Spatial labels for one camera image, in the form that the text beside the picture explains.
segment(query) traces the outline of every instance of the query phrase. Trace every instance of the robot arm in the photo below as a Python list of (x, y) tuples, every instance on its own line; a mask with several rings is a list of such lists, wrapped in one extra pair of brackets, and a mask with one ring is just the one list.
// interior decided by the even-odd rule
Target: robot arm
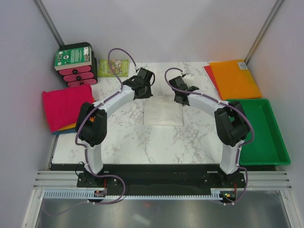
[[(188, 87), (181, 76), (178, 76), (169, 81), (171, 86), (189, 92), (197, 92), (202, 94), (203, 92), (195, 86)], [(226, 175), (233, 174), (238, 170), (239, 160), (239, 145), (244, 142), (249, 133), (249, 127), (245, 120), (235, 111), (230, 110), (221, 104), (216, 103), (204, 96), (196, 94), (186, 94), (179, 91), (175, 92), (174, 101), (182, 104), (183, 106), (189, 105), (196, 107), (215, 118), (217, 134), (219, 139), (223, 143), (222, 160), (220, 162), (220, 168)], [(242, 105), (238, 101), (227, 102), (220, 101), (221, 103), (229, 104), (243, 114), (245, 114)]]
[[(107, 118), (109, 118), (120, 107), (134, 99), (144, 99), (153, 96), (150, 85), (150, 80), (153, 75), (153, 72), (145, 68), (140, 68), (138, 75), (123, 82), (123, 88), (119, 94), (106, 97), (104, 100), (113, 96), (105, 104), (99, 106), (91, 118), (86, 121), (80, 132), (79, 139), (87, 146), (88, 161), (94, 173), (99, 173), (103, 168), (103, 162), (101, 159), (101, 142), (106, 137)], [(84, 103), (81, 106), (80, 114), (76, 123), (77, 131), (89, 112), (92, 111), (94, 107), (104, 103), (104, 100), (97, 101), (93, 104)]]
[[(101, 159), (101, 142), (106, 137), (107, 118), (121, 106), (134, 99), (151, 97), (152, 94), (150, 79), (152, 75), (153, 72), (148, 71), (144, 68), (140, 68), (138, 75), (124, 81), (123, 88), (120, 93), (111, 98), (105, 104), (101, 105), (93, 113), (90, 120), (85, 123), (83, 129), (80, 132), (79, 139), (82, 140), (82, 143), (87, 146), (88, 161), (94, 173), (99, 173), (103, 168)], [(169, 83), (175, 88), (184, 91), (195, 91), (199, 94), (202, 94), (202, 92), (197, 87), (188, 87), (182, 80), (181, 76), (170, 80)], [(174, 92), (175, 102), (182, 105), (196, 107), (215, 118), (217, 134), (220, 140), (223, 142), (223, 153), (220, 168), (226, 175), (235, 173), (238, 170), (238, 156), (240, 150), (238, 147), (244, 142), (249, 132), (249, 128), (244, 119), (235, 111), (230, 110), (228, 107), (225, 107), (219, 103), (211, 101), (204, 96), (186, 94), (178, 91)], [(245, 114), (242, 105), (239, 102), (221, 102), (234, 106), (243, 114)], [(93, 104), (84, 103), (82, 105), (76, 124), (77, 130), (79, 129), (80, 124), (83, 122), (88, 113), (101, 103), (103, 103), (103, 100), (95, 102)]]

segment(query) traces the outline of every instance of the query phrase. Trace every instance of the white paper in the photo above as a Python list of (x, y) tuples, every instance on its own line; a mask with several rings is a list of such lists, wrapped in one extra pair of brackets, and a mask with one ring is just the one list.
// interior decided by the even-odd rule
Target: white paper
[(248, 70), (248, 67), (245, 62), (237, 62), (237, 64), (241, 70)]
[(149, 126), (183, 126), (182, 105), (173, 96), (153, 96), (146, 99), (143, 124)]

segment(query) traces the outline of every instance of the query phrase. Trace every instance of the white wall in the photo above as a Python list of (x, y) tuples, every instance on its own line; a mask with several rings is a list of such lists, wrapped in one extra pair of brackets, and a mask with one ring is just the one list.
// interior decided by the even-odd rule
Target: white wall
[(0, 21), (0, 227), (18, 228), (52, 141), (41, 93), (62, 84), (58, 46), (33, 1), (3, 1)]
[[(66, 44), (138, 62), (245, 58), (275, 0), (42, 0)], [(126, 58), (118, 52), (113, 58)]]
[(304, 215), (303, 9), (303, 0), (284, 2), (248, 66), (271, 102), (291, 159), (286, 170)]

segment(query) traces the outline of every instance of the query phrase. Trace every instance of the red wire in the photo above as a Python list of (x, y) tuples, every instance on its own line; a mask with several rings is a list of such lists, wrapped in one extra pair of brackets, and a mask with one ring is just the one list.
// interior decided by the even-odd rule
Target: red wire
[(237, 186), (237, 184), (234, 182), (234, 191), (233, 191), (232, 194), (234, 194), (234, 193), (237, 191), (237, 189), (238, 189), (238, 186)]

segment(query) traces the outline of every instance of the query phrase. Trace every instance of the pink towel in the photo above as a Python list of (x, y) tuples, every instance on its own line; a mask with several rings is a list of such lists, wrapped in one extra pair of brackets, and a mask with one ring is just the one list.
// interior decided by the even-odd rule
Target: pink towel
[(42, 92), (42, 101), (51, 132), (77, 122), (81, 105), (92, 103), (89, 84), (51, 92)]

